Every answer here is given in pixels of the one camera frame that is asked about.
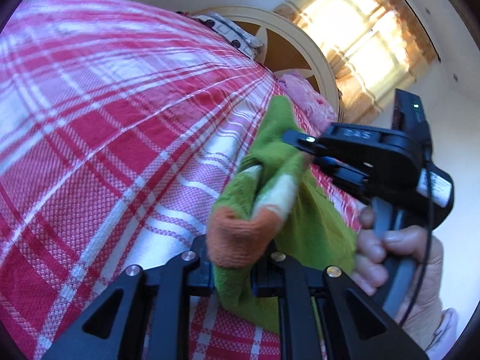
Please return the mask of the person's right hand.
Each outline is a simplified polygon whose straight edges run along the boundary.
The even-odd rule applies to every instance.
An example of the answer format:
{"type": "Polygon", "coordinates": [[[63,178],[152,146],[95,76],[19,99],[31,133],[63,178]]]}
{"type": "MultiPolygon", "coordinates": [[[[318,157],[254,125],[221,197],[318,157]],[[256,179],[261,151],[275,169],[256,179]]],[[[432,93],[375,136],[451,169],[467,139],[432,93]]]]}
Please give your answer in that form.
{"type": "MultiPolygon", "coordinates": [[[[356,239],[355,269],[353,281],[369,296],[386,283],[387,269],[383,266],[386,256],[409,256],[422,263],[425,256],[428,232],[419,226],[388,231],[383,238],[375,236],[374,210],[366,206],[360,212],[360,230],[356,239]]],[[[443,273],[443,245],[437,237],[431,238],[430,256],[425,277],[416,302],[405,319],[403,330],[423,349],[431,344],[434,332],[442,322],[442,302],[439,297],[443,273]]]]}

